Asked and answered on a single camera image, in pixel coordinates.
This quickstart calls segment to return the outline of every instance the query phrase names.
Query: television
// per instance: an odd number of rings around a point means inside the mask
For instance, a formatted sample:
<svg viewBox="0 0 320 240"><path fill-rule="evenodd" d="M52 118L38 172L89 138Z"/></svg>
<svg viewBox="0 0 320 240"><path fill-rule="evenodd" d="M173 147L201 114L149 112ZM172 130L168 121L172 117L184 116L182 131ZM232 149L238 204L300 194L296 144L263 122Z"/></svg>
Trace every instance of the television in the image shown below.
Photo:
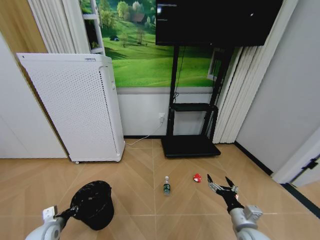
<svg viewBox="0 0 320 240"><path fill-rule="evenodd" d="M155 44L262 46L282 0L157 0Z"/></svg>

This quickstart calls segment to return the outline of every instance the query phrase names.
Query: white air purifier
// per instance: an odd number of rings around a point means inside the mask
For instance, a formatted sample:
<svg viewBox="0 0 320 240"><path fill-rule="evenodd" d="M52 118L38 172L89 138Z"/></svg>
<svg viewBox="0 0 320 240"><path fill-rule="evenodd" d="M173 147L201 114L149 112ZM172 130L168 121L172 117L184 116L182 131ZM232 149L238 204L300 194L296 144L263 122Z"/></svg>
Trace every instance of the white air purifier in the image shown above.
<svg viewBox="0 0 320 240"><path fill-rule="evenodd" d="M71 161L120 161L125 141L111 58L54 53L17 56Z"/></svg>

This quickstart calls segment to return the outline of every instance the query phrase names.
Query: red object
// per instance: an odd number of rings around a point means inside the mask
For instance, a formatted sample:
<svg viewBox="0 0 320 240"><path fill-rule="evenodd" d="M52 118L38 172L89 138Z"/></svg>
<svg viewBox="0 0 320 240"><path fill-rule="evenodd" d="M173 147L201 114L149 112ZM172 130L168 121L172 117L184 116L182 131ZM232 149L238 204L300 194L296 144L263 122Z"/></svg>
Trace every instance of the red object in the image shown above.
<svg viewBox="0 0 320 240"><path fill-rule="evenodd" d="M194 176L193 176L193 180L197 183L201 183L201 176L199 173L196 173Z"/></svg>

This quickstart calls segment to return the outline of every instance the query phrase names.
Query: power outlet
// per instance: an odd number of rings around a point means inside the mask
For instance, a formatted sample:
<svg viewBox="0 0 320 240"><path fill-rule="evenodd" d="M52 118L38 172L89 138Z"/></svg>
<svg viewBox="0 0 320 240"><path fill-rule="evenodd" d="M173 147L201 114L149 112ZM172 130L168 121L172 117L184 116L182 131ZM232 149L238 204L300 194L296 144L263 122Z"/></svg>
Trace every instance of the power outlet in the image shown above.
<svg viewBox="0 0 320 240"><path fill-rule="evenodd" d="M159 120L160 124L163 124L163 122L165 121L165 113L159 113Z"/></svg>

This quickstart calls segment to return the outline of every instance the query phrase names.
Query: cable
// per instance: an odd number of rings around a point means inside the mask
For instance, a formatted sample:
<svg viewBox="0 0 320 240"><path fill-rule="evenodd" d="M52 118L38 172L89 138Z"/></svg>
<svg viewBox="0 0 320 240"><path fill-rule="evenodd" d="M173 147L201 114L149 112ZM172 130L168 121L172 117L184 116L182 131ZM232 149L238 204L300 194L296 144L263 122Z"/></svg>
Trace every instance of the cable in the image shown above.
<svg viewBox="0 0 320 240"><path fill-rule="evenodd" d="M179 94L180 94L179 92L177 92L177 89L178 89L178 85L179 85L179 79L180 79L180 73L181 73L181 69L182 69L182 64L183 64L183 62L184 62L185 50L186 50L186 46L184 46L184 48L183 48L183 53L182 53L182 59L181 59L181 65L180 65L180 70L179 70L178 81L177 81L177 83L176 83L176 87L175 87L174 94L173 94L174 103L176 103L177 97L178 97Z"/></svg>
<svg viewBox="0 0 320 240"><path fill-rule="evenodd" d="M164 124L164 122L162 122L152 133L150 133L148 136L145 136L143 138L140 138L139 140L135 141L134 143L126 143L126 145L133 145L136 144L137 142L141 141L142 139L146 139L147 137L149 137L150 135L154 134L162 125Z"/></svg>

